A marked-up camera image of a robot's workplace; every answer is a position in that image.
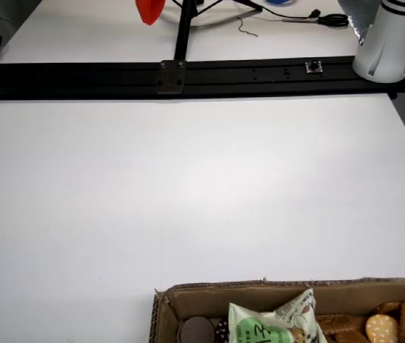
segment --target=cardboard box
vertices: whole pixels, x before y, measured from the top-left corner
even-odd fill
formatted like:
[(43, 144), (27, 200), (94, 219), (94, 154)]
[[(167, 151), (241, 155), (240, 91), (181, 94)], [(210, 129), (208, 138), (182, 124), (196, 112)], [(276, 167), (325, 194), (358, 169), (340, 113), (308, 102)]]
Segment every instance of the cardboard box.
[(217, 322), (229, 303), (258, 312), (273, 311), (313, 287), (316, 314), (368, 314), (384, 302), (405, 301), (405, 279), (360, 279), (330, 282), (225, 282), (182, 284), (157, 292), (150, 343), (175, 343), (179, 324), (195, 316)]

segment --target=white surface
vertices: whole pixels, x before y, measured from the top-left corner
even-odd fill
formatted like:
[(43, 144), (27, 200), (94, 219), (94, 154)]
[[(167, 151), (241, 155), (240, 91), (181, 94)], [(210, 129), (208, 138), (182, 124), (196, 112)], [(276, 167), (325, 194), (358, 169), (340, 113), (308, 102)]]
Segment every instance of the white surface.
[[(170, 58), (174, 27), (130, 8), (45, 0), (2, 61)], [(245, 22), (258, 49), (232, 24), (190, 59), (356, 48)], [(365, 276), (405, 277), (405, 128), (384, 95), (0, 103), (0, 342), (146, 342), (154, 288), (178, 283)]]
[[(290, 15), (341, 13), (337, 0), (299, 0), (278, 8)], [(194, 20), (187, 59), (275, 59), (354, 55), (357, 40), (351, 29), (316, 24), (277, 22), (271, 14), (244, 19), (239, 32), (236, 15), (249, 8), (226, 0)], [(161, 61), (174, 57), (180, 10), (170, 0), (153, 25), (141, 22), (134, 0), (45, 0), (4, 50), (2, 63)], [(227, 24), (213, 23), (234, 18)]]

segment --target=metal bracket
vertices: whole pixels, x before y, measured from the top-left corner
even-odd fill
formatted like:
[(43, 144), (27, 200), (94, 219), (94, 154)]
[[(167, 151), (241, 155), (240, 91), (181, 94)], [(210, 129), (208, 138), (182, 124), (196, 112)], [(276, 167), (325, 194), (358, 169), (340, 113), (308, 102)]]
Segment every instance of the metal bracket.
[(159, 64), (157, 94), (181, 94), (185, 88), (186, 61), (168, 60)]
[(314, 59), (311, 62), (305, 62), (305, 70), (307, 74), (322, 74), (323, 66), (321, 65), (321, 61)]

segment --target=snack package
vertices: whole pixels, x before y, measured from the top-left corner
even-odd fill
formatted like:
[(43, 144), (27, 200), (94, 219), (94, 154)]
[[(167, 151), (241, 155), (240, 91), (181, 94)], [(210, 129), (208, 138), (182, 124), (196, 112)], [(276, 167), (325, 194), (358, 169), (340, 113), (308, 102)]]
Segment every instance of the snack package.
[(229, 305), (229, 343), (327, 343), (315, 319), (313, 289), (273, 312)]

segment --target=red object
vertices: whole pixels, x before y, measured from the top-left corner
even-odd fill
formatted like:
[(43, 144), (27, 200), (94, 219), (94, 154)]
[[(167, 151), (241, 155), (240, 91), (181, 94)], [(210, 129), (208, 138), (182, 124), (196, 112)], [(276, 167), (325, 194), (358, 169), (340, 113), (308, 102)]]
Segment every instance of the red object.
[(152, 25), (161, 15), (166, 0), (136, 0), (140, 17), (145, 24)]

